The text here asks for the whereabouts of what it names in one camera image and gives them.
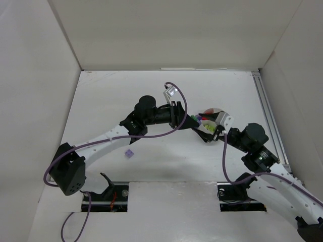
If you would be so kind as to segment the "white round divided container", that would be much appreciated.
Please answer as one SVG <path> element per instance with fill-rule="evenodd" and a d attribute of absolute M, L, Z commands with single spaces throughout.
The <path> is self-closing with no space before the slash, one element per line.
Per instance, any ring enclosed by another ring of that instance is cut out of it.
<path fill-rule="evenodd" d="M 220 112 L 220 111 L 223 111 L 223 110 L 221 110 L 221 109 L 219 109 L 219 108 L 213 108 L 213 109 L 214 109 L 214 113 L 216 113 L 216 112 Z M 217 136 L 214 138 L 214 140 L 213 140 L 213 141 L 217 141 L 217 140 L 219 139 L 219 136 L 223 136 L 223 135 L 224 135 L 224 133 L 226 132 L 226 131 L 224 130 L 224 128 L 223 128 L 223 127 L 218 126 L 215 122 L 212 122 L 212 121 L 207 120 L 207 119 L 205 119 L 205 118 L 202 118 L 202 120 L 201 120 L 200 122 L 201 122 L 201 125 L 199 126 L 198 130 L 201 130 L 201 131 L 203 131 L 203 132 L 205 132 L 205 131 L 204 131 L 204 128 L 203 128 L 203 125 L 208 124 L 208 125 L 214 125 L 214 126 L 216 126 L 216 127 L 217 127 L 217 128 L 216 128 L 216 131 L 214 132 L 214 133 L 216 133 L 216 134 L 217 134 Z"/>

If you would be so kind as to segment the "red large lego brick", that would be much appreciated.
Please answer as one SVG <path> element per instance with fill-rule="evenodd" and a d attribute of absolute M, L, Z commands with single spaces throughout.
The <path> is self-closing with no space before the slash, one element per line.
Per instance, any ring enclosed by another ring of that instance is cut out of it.
<path fill-rule="evenodd" d="M 214 109 L 213 108 L 209 108 L 209 109 L 205 110 L 203 113 L 205 113 L 205 114 L 212 114 L 212 113 L 214 113 Z"/>

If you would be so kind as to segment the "aluminium rail right side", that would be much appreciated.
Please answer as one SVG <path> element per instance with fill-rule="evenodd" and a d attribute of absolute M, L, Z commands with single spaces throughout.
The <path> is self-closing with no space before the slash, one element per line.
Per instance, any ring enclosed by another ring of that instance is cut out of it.
<path fill-rule="evenodd" d="M 269 99 L 267 97 L 263 81 L 260 75 L 260 72 L 251 72 L 252 77 L 254 79 L 255 87 L 258 92 L 259 100 L 261 103 L 261 107 L 264 113 L 265 121 L 268 127 L 268 132 L 270 136 L 270 141 L 272 142 L 274 148 L 275 148 L 275 153 L 280 161 L 280 163 L 284 166 L 284 168 L 287 169 L 289 173 L 292 173 L 284 145 L 282 143 L 282 139 L 280 136 L 280 133 L 278 131 L 278 127 L 270 106 Z"/>

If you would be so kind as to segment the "lime green lego brick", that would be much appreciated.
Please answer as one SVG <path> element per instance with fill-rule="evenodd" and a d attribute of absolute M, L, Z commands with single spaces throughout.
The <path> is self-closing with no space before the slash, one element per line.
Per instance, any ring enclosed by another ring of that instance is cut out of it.
<path fill-rule="evenodd" d="M 214 125 L 203 125 L 204 131 L 209 134 L 213 134 L 216 131 L 216 126 Z"/>

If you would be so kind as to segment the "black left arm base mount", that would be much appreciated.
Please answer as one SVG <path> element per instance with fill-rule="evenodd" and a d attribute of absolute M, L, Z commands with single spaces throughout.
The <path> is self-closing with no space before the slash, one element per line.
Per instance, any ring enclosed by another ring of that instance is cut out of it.
<path fill-rule="evenodd" d="M 83 194 L 81 211 L 127 212 L 129 183 L 112 181 L 105 173 L 91 176 L 80 192 Z"/>

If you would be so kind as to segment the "lavender 2x2 lego brick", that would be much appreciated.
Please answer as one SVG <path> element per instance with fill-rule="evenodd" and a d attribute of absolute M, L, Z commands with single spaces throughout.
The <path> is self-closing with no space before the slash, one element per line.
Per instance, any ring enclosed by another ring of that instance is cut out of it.
<path fill-rule="evenodd" d="M 126 156 L 128 159 L 130 159 L 131 157 L 133 157 L 133 155 L 134 155 L 134 152 L 133 152 L 132 150 L 130 150 L 130 149 L 126 150 L 126 152 L 125 152 L 125 156 Z"/>

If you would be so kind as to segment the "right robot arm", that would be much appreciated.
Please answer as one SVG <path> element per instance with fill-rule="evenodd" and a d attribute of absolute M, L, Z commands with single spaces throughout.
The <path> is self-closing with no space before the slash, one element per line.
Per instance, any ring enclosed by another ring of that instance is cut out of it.
<path fill-rule="evenodd" d="M 194 131 L 204 142 L 224 142 L 223 174 L 243 200 L 256 200 L 280 214 L 296 228 L 304 241 L 322 241 L 322 201 L 265 147 L 268 136 L 261 125 L 249 123 L 240 131 L 232 127 L 234 119 L 222 110 L 200 113 L 193 119 L 199 125 Z M 244 152 L 241 160 L 249 170 L 236 180 L 231 180 L 226 170 L 229 145 Z"/>

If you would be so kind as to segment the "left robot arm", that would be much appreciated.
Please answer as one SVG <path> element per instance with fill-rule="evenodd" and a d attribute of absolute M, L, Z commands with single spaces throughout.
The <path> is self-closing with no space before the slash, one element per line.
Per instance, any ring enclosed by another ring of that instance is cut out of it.
<path fill-rule="evenodd" d="M 108 132 L 77 147 L 61 144 L 50 164 L 49 175 L 64 195 L 79 190 L 106 193 L 97 182 L 86 177 L 86 168 L 110 152 L 133 144 L 147 134 L 148 125 L 169 124 L 173 130 L 199 127 L 199 122 L 186 114 L 181 102 L 156 106 L 154 97 L 142 96 L 134 110 Z"/>

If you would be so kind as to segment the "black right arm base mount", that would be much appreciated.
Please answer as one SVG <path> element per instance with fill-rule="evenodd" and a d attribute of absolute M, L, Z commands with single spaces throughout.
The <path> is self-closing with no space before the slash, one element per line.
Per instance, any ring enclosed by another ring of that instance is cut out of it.
<path fill-rule="evenodd" d="M 264 204 L 250 198 L 247 189 L 257 181 L 257 178 L 245 181 L 242 184 L 234 185 L 228 181 L 217 182 L 217 197 L 220 203 L 221 212 L 266 212 Z"/>

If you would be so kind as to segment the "green 2x4 lego brick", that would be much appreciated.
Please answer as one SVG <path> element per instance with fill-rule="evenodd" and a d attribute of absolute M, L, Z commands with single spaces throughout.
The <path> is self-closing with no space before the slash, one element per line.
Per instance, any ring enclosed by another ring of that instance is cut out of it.
<path fill-rule="evenodd" d="M 194 119 L 195 121 L 197 121 L 198 119 L 197 119 L 197 117 L 196 116 L 194 116 L 194 115 L 191 115 L 191 118 L 192 119 Z"/>

